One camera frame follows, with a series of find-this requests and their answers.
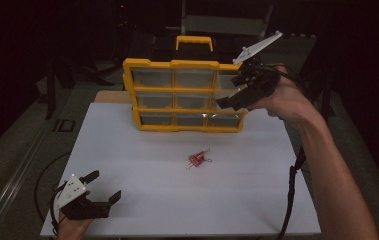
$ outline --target wire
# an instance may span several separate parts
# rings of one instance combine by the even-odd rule
[[[294,166],[291,166],[289,168],[289,191],[288,191],[288,206],[286,208],[286,215],[285,220],[283,221],[282,228],[280,230],[279,236],[277,237],[278,240],[281,240],[283,236],[285,236],[286,228],[289,224],[289,219],[291,217],[292,213],[292,207],[294,205],[294,198],[295,198],[295,175],[299,169],[301,169],[302,165],[304,164],[306,158],[304,153],[304,148],[301,146],[301,149],[299,150],[298,156],[296,158]]]
[[[58,187],[56,191],[54,191],[54,194],[52,194],[51,200],[49,201],[49,213],[51,215],[51,220],[52,220],[51,224],[53,226],[52,232],[55,235],[57,235],[58,233],[59,224],[62,222],[62,220],[64,220],[64,218],[61,219],[60,221],[56,220],[55,212],[54,212],[55,197],[58,195],[58,193],[62,193],[62,190],[64,190],[66,184],[67,182],[63,183],[60,187]]]
[[[65,218],[66,218],[66,217],[63,217],[63,218],[61,219],[61,221],[58,222],[58,224],[61,224],[62,221],[64,221]]]
[[[60,160],[61,158],[65,157],[65,156],[68,156],[70,154],[71,154],[71,152],[67,152],[67,153],[61,154],[60,156],[56,157],[48,165],[46,165],[46,167],[42,170],[42,172],[40,173],[39,177],[37,178],[36,185],[35,185],[34,191],[33,191],[33,200],[34,200],[34,204],[36,206],[37,214],[39,215],[39,218],[40,218],[40,220],[42,220],[42,222],[45,221],[45,218],[43,217],[42,211],[40,210],[39,201],[38,201],[38,198],[37,198],[37,192],[38,192],[38,189],[39,189],[40,180],[42,179],[42,177],[45,174],[45,172],[52,166],[52,164],[54,164],[56,161]]]
[[[298,73],[291,67],[285,65],[285,64],[267,64],[267,66],[270,66],[270,67],[278,67],[278,66],[281,66],[281,67],[285,67],[287,70],[289,70],[289,72],[291,72],[294,76],[296,76],[295,78],[298,78],[299,75]]]

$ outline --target human arm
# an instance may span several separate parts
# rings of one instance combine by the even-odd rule
[[[59,213],[58,240],[80,240],[93,219],[70,220],[62,211]]]
[[[282,77],[271,96],[249,108],[266,108],[300,132],[324,238],[378,239],[370,210],[326,122],[296,85]]]

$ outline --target black cable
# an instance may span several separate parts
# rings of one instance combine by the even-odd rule
[[[37,178],[36,185],[35,185],[34,191],[33,191],[33,200],[34,200],[34,204],[36,207],[37,214],[39,215],[40,220],[42,220],[42,223],[45,221],[45,218],[43,217],[42,211],[40,210],[39,201],[37,199],[37,192],[39,189],[40,180],[42,179],[45,172],[52,166],[52,164],[54,164],[56,161],[60,160],[61,158],[65,157],[65,156],[68,156],[70,154],[71,154],[71,152],[67,152],[67,153],[61,154],[60,156],[56,157],[48,165],[46,165],[46,167],[42,170],[39,177]]]
[[[304,164],[306,158],[304,153],[304,148],[301,146],[299,150],[298,156],[295,161],[295,165],[289,168],[289,191],[288,191],[288,206],[286,208],[285,220],[283,221],[282,228],[280,230],[279,236],[277,236],[278,240],[281,240],[283,236],[285,236],[286,228],[288,227],[289,219],[292,213],[292,207],[294,205],[295,198],[295,176],[299,169],[301,169]]]
[[[52,229],[52,232],[57,235],[58,234],[58,229],[59,229],[59,224],[62,222],[63,219],[57,221],[56,220],[56,217],[55,217],[55,211],[54,211],[54,202],[55,202],[55,197],[58,195],[58,193],[62,192],[62,190],[64,190],[65,188],[65,184],[67,182],[63,183],[60,187],[58,187],[55,191],[54,191],[54,194],[52,194],[52,197],[51,197],[51,200],[49,201],[49,213],[51,215],[51,224],[52,226],[54,227]]]
[[[64,221],[65,218],[66,218],[66,217],[63,217],[63,218],[58,222],[58,224],[61,224],[62,221]]]
[[[299,77],[299,74],[291,67],[285,65],[285,64],[280,64],[280,63],[277,63],[277,64],[267,64],[267,66],[271,66],[271,67],[278,67],[278,66],[281,66],[281,67],[284,67],[285,69],[289,70],[289,72],[291,72],[294,76],[296,76],[296,78]]]
[[[288,73],[285,73],[285,72],[282,72],[282,71],[277,70],[277,69],[274,68],[273,66],[269,66],[269,65],[261,65],[261,66],[255,66],[255,67],[252,67],[252,68],[249,69],[249,71],[254,71],[254,70],[267,70],[267,71],[273,71],[273,72],[278,73],[280,76],[285,77],[285,78],[291,80],[291,81],[294,82],[294,83],[297,83],[297,82],[298,82],[298,78],[297,78],[297,76],[291,76],[291,75],[288,74]]]

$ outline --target human hand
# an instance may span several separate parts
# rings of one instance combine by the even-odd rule
[[[286,72],[284,67],[277,67]],[[321,117],[311,102],[301,93],[291,80],[281,77],[274,93],[250,105],[248,109],[265,108],[270,116],[279,116],[289,121],[295,128],[316,117]]]
[[[59,212],[58,240],[79,240],[89,227],[93,219],[70,220],[62,211]]]

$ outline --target red object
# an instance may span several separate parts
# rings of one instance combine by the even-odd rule
[[[207,149],[205,151],[199,152],[197,154],[193,154],[189,156],[190,163],[187,165],[188,168],[191,168],[192,166],[198,167],[201,165],[204,161],[211,161],[211,159],[205,159],[205,153],[209,152],[210,149]]]

